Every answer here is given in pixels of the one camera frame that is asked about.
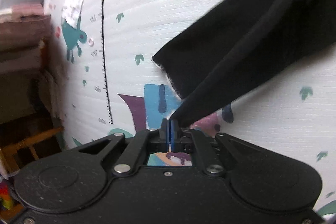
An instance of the pink cloth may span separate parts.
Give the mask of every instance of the pink cloth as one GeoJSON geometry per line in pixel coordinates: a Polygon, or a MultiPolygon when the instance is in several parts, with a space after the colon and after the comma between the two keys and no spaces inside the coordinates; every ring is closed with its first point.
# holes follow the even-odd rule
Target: pink cloth
{"type": "Polygon", "coordinates": [[[51,35],[50,16],[17,18],[0,24],[0,52],[36,47],[51,35]]]}
{"type": "Polygon", "coordinates": [[[40,3],[22,3],[13,5],[12,18],[27,17],[31,15],[44,16],[43,7],[40,3]]]}
{"type": "Polygon", "coordinates": [[[38,71],[41,63],[41,50],[38,46],[16,52],[0,53],[0,75],[18,71],[38,71]]]}

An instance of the black fabric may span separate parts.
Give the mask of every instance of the black fabric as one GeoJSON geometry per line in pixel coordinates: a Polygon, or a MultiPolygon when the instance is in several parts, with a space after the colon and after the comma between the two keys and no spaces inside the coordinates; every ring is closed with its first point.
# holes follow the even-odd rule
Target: black fabric
{"type": "Polygon", "coordinates": [[[336,0],[225,0],[169,41],[153,61],[184,99],[189,126],[336,39],[336,0]]]}

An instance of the circular cover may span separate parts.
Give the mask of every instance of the circular cover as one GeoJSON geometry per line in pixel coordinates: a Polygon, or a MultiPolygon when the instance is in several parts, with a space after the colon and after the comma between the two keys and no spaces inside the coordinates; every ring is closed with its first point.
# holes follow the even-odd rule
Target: circular cover
{"type": "Polygon", "coordinates": [[[231,174],[235,192],[255,207],[293,211],[314,204],[322,181],[309,165],[284,156],[255,154],[231,174]]]}
{"type": "Polygon", "coordinates": [[[106,173],[95,155],[68,151],[24,167],[15,189],[37,211],[65,213],[88,203],[105,183],[106,173]]]}

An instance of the height chart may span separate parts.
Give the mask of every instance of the height chart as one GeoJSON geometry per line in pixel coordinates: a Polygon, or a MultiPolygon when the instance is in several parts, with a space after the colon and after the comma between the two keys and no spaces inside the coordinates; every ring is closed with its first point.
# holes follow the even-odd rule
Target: height chart
{"type": "MultiPolygon", "coordinates": [[[[151,57],[222,0],[45,0],[51,14],[50,69],[68,148],[115,132],[160,127],[181,104],[151,57]]],[[[316,207],[336,213],[335,58],[300,63],[192,125],[226,132],[302,160],[324,187],[316,207]]],[[[152,165],[191,165],[157,153],[152,165]]]]}

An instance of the purple shape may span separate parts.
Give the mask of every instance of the purple shape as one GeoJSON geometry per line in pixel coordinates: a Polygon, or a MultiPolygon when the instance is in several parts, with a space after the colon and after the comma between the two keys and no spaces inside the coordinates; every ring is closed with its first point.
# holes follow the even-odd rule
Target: purple shape
{"type": "Polygon", "coordinates": [[[178,152],[178,153],[173,153],[173,152],[168,152],[166,154],[167,159],[171,160],[171,157],[176,157],[181,160],[181,165],[184,165],[185,160],[191,161],[191,156],[186,153],[178,152]]]}
{"type": "Polygon", "coordinates": [[[118,94],[121,99],[128,105],[132,113],[135,132],[146,129],[146,108],[145,99],[143,97],[118,94]]]}
{"type": "Polygon", "coordinates": [[[190,128],[201,129],[207,135],[214,137],[221,129],[221,126],[218,124],[217,112],[194,122],[190,128]]]}

